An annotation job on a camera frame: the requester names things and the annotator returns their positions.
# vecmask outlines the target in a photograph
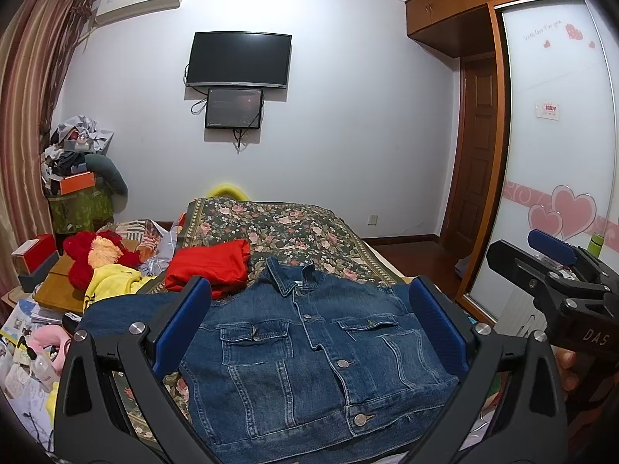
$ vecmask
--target curtain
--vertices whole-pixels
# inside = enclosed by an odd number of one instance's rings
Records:
[[[0,294],[17,285],[10,252],[53,232],[39,155],[92,0],[26,0],[0,39]]]

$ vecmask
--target red plush toy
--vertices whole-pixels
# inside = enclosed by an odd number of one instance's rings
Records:
[[[86,291],[92,281],[95,268],[119,263],[135,268],[140,264],[140,255],[123,246],[123,240],[116,232],[106,230],[78,232],[63,242],[64,252],[75,260],[69,269],[69,282],[78,290]]]

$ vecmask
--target blue gripper pad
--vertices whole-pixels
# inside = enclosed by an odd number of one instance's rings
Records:
[[[210,284],[206,279],[191,290],[155,344],[153,372],[157,379],[175,372],[210,307]]]
[[[536,251],[546,255],[552,260],[558,261],[562,265],[572,266],[576,264],[576,253],[569,244],[542,232],[541,230],[531,230],[528,233],[528,245]]]
[[[436,298],[444,298],[445,305],[454,304],[439,291],[435,291],[436,296],[434,296],[424,284],[423,279],[425,278],[414,279],[409,286],[410,306],[445,371],[455,375],[462,382],[469,371],[467,344]],[[460,309],[455,309],[455,311],[460,312],[461,317],[468,322]]]

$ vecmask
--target wall-mounted television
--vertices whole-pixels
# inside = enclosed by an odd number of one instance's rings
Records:
[[[292,36],[241,31],[198,32],[187,85],[285,88]]]

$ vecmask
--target dark wood floor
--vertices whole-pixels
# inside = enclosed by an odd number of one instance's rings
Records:
[[[386,244],[374,249],[405,276],[426,275],[443,293],[455,298],[460,278],[454,271],[457,257],[433,241]]]

